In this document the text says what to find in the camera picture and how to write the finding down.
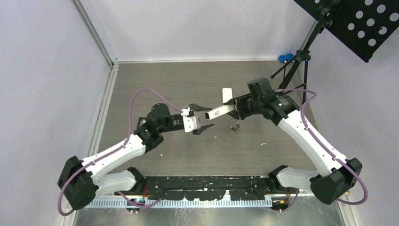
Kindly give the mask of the white rectangular box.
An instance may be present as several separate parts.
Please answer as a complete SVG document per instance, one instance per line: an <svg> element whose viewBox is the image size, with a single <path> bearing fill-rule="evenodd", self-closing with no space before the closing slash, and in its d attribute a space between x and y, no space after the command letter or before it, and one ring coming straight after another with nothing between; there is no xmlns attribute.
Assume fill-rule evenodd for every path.
<svg viewBox="0 0 399 226"><path fill-rule="evenodd" d="M207 120L213 120L217 117L220 117L224 114L227 114L229 112L232 112L235 110L235 107L233 105L222 105L217 108L211 109L207 112L205 112L205 118Z"/></svg>

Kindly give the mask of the white remote control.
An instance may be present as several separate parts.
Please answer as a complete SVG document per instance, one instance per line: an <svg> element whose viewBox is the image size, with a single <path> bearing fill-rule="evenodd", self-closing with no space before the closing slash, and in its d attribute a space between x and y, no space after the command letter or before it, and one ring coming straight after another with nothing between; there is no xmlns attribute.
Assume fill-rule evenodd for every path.
<svg viewBox="0 0 399 226"><path fill-rule="evenodd" d="M228 105L231 99L233 99L232 88L222 88L222 103Z"/></svg>

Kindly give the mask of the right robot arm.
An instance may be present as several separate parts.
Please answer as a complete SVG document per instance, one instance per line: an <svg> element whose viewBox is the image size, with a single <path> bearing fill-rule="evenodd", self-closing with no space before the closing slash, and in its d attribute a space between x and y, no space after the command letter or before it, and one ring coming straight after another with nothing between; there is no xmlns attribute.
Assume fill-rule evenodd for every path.
<svg viewBox="0 0 399 226"><path fill-rule="evenodd" d="M231 88L222 89L226 114L243 120L261 115L287 133L305 152L315 170L299 170L281 165L268 175L269 188L281 193L286 188L312 192L324 204L340 201L360 205L368 199L368 190L360 178L362 163L357 158L348 159L336 150L308 121L305 106L299 106L290 96L277 96L269 80L261 77L247 84L249 93L233 97Z"/></svg>

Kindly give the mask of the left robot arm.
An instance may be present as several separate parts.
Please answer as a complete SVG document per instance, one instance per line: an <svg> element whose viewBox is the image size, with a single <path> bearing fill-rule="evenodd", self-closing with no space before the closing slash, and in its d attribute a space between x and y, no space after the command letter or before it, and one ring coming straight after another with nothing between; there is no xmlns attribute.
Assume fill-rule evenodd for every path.
<svg viewBox="0 0 399 226"><path fill-rule="evenodd" d="M136 168L109 172L157 147L164 141L162 133L183 130L200 135L210 126L200 125L199 117L194 114L199 111L210 111L210 108L190 104L181 113L171 114L166 104L155 104L146 117L139 118L136 130L121 142L82 160L77 156L69 158L57 182L61 190L58 200L66 198L72 210L80 210L97 196L119 191L140 194L145 179Z"/></svg>

